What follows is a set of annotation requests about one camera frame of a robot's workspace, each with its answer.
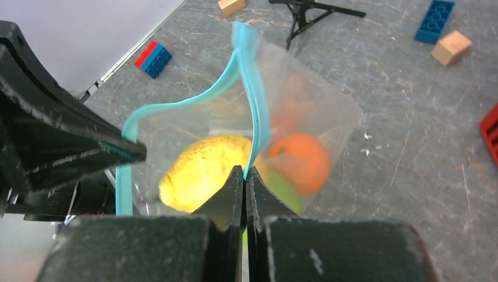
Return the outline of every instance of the lego brick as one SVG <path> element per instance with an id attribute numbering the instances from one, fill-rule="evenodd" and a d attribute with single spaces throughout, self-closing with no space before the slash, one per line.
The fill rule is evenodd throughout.
<path id="1" fill-rule="evenodd" d="M 157 44 L 145 61 L 140 65 L 140 69 L 151 78 L 156 78 L 171 59 L 171 54 L 166 48 Z"/>
<path id="2" fill-rule="evenodd" d="M 137 68 L 140 67 L 140 65 L 143 64 L 143 62 L 145 61 L 145 59 L 147 59 L 147 57 L 150 55 L 150 53 L 152 52 L 152 50 L 154 50 L 154 48 L 157 46 L 157 43 L 155 41 L 152 41 L 148 46 L 147 48 L 145 49 L 145 51 L 142 52 L 142 54 L 140 55 L 140 57 L 135 61 L 135 66 Z"/>
<path id="3" fill-rule="evenodd" d="M 479 123 L 479 129 L 483 135 L 484 143 L 498 167 L 498 103 L 487 113 Z"/>
<path id="4" fill-rule="evenodd" d="M 245 0 L 220 0 L 218 1 L 223 16 L 228 18 L 234 13 L 245 8 Z"/>
<path id="5" fill-rule="evenodd" d="M 432 50 L 432 56 L 441 64 L 449 66 L 460 60 L 472 46 L 472 41 L 458 31 L 446 35 Z"/>
<path id="6" fill-rule="evenodd" d="M 415 34 L 415 40 L 435 44 L 453 12 L 454 2 L 434 0 Z"/>

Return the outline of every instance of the red container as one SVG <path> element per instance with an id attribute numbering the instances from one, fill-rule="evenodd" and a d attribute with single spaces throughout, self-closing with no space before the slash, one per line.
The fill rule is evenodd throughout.
<path id="1" fill-rule="evenodd" d="M 484 143 L 487 144 L 491 157 L 498 167 L 498 103 L 487 113 L 479 124 Z"/>

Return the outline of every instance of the tabletop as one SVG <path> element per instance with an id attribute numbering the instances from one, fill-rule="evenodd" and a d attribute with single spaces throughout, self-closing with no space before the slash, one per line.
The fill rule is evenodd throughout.
<path id="1" fill-rule="evenodd" d="M 497 281 L 498 170 L 478 125 L 498 102 L 498 2 L 457 1 L 444 34 L 458 30 L 473 46 L 447 68 L 431 57 L 433 45 L 413 39 L 430 1 L 323 2 L 367 16 L 333 14 L 295 38 L 289 52 L 357 101 L 362 116 L 330 187 L 306 215 L 408 221 L 441 281 Z M 145 104 L 201 93 L 195 78 L 212 83 L 228 62 L 232 21 L 285 46 L 288 9 L 246 3 L 223 18 L 215 0 L 186 0 L 150 39 L 173 54 L 161 75 L 150 79 L 133 65 L 145 44 L 86 105 L 121 127 Z"/>

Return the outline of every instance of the transparent plastic bag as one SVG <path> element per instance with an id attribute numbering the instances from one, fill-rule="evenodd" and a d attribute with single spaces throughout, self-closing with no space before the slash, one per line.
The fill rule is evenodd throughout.
<path id="1" fill-rule="evenodd" d="M 323 188 L 358 123 L 358 105 L 239 22 L 232 43 L 216 83 L 195 80 L 208 90 L 128 118 L 122 135 L 142 141 L 147 160 L 117 168 L 117 214 L 193 212 L 234 165 L 244 175 L 256 166 L 298 214 Z"/>

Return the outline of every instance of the blue toy block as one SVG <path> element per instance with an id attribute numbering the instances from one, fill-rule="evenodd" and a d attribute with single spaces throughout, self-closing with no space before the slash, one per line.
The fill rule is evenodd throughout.
<path id="1" fill-rule="evenodd" d="M 415 40 L 436 44 L 448 22 L 454 2 L 434 0 L 415 34 Z"/>
<path id="2" fill-rule="evenodd" d="M 168 64 L 170 59 L 171 54 L 169 54 L 166 48 L 158 44 L 147 56 L 147 59 L 140 65 L 140 69 L 151 78 L 156 78 Z"/>

